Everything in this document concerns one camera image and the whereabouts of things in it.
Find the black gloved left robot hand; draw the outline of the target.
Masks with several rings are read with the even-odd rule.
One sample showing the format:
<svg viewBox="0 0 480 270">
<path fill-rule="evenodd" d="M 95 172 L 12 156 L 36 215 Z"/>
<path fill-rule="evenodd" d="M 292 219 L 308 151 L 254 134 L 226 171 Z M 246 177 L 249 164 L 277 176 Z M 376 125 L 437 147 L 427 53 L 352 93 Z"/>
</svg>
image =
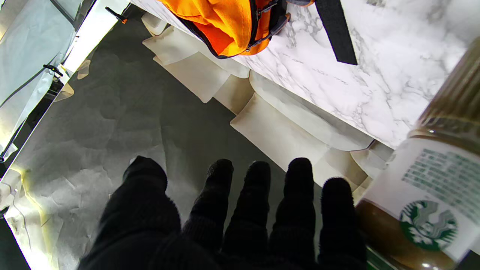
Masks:
<svg viewBox="0 0 480 270">
<path fill-rule="evenodd" d="M 335 177 L 324 183 L 316 256 L 311 162 L 303 157 L 290 162 L 270 234 L 266 223 L 271 170 L 264 161 L 247 170 L 233 216 L 224 228 L 233 171 L 228 159 L 211 164 L 204 188 L 181 225 L 178 209 L 166 195 L 166 173 L 151 158 L 137 156 L 106 204 L 98 235 L 78 269 L 367 269 L 367 248 L 347 180 Z"/>
</svg>

